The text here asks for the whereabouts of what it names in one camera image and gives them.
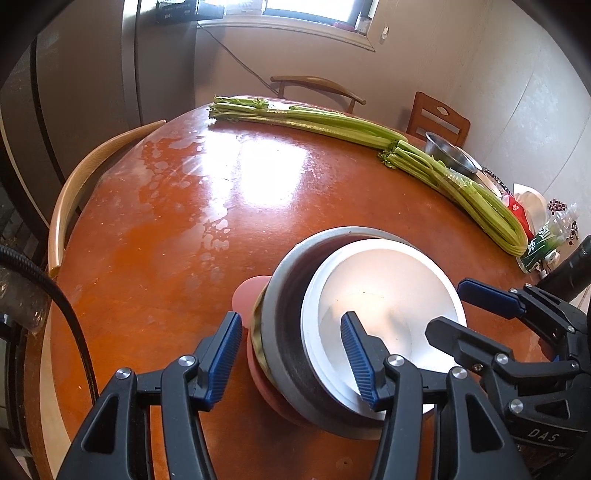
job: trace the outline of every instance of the window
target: window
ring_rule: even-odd
[[[353,30],[359,15],[368,18],[378,0],[206,0],[225,5],[226,14],[272,15],[333,25],[348,24]]]
[[[267,0],[265,15],[355,25],[366,0]]]

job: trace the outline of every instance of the wire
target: wire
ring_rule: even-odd
[[[215,40],[215,41],[216,41],[216,42],[217,42],[217,43],[218,43],[218,44],[221,46],[221,48],[223,48],[224,50],[226,50],[226,51],[227,51],[227,52],[230,54],[230,56],[231,56],[231,57],[232,57],[234,60],[236,60],[236,62],[238,62],[238,64],[239,64],[239,65],[240,65],[242,68],[244,68],[244,69],[245,69],[245,70],[246,70],[248,73],[250,73],[251,75],[253,75],[254,77],[256,77],[256,78],[259,80],[259,82],[261,82],[261,83],[262,83],[262,84],[263,84],[265,87],[267,87],[267,88],[268,88],[270,91],[272,91],[272,92],[273,92],[275,95],[279,95],[279,91],[278,91],[278,90],[275,90],[275,89],[274,89],[274,88],[271,86],[271,84],[270,84],[270,83],[266,82],[266,81],[265,81],[265,80],[264,80],[264,79],[263,79],[263,78],[262,78],[262,77],[261,77],[261,76],[260,76],[260,75],[259,75],[257,72],[255,72],[254,70],[252,70],[252,69],[251,69],[251,68],[250,68],[248,65],[246,65],[246,64],[245,64],[245,63],[244,63],[244,62],[243,62],[241,59],[239,59],[238,57],[236,57],[236,56],[235,56],[235,55],[232,53],[232,51],[231,51],[231,50],[230,50],[230,49],[229,49],[227,46],[225,46],[225,45],[224,45],[224,44],[223,44],[221,41],[219,41],[219,40],[216,38],[216,36],[215,36],[213,33],[211,33],[211,32],[210,32],[210,31],[209,31],[207,28],[205,28],[205,27],[202,27],[202,26],[201,26],[199,23],[197,23],[197,26],[198,26],[199,28],[201,28],[203,31],[207,32],[207,33],[209,34],[209,36],[210,36],[210,37],[212,37],[212,38],[213,38],[213,39],[214,39],[214,40]]]
[[[4,245],[0,245],[0,266],[15,271],[42,289],[61,310],[66,318],[68,326],[70,327],[72,335],[74,336],[76,346],[78,347],[78,352],[82,359],[82,365],[84,366],[88,389],[90,391],[90,400],[94,405],[96,399],[99,397],[99,389],[96,385],[95,371],[92,368],[92,360],[90,358],[90,352],[88,351],[88,345],[86,344],[84,333],[82,332],[82,327],[76,317],[76,313],[60,287],[58,287],[43,270],[36,266],[25,255]]]

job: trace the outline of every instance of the window sill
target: window sill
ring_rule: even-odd
[[[269,15],[229,15],[218,20],[201,20],[202,27],[246,27],[246,28],[271,28],[273,30],[287,30],[301,32],[318,37],[331,38],[332,40],[348,43],[365,50],[375,51],[367,37],[355,32],[341,30],[340,28],[324,25],[296,18],[271,17]]]

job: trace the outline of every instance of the red package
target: red package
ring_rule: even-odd
[[[511,211],[515,218],[519,220],[519,223],[525,230],[525,234],[527,236],[528,241],[532,241],[534,238],[534,234],[531,233],[530,224],[527,223],[527,217],[525,216],[525,209],[519,204],[513,195],[505,193],[503,195],[503,203],[505,206]]]

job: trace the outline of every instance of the blue gripper pad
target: blue gripper pad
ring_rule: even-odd
[[[379,401],[375,368],[362,342],[362,337],[367,337],[367,334],[353,312],[347,312],[342,316],[340,336],[361,398],[369,404],[370,408],[374,408]]]
[[[516,294],[471,278],[465,278],[457,285],[457,294],[461,300],[506,319],[519,318],[525,313]]]
[[[202,373],[207,376],[207,391],[203,399],[210,408],[222,399],[241,340],[240,315],[229,312],[200,362]]]

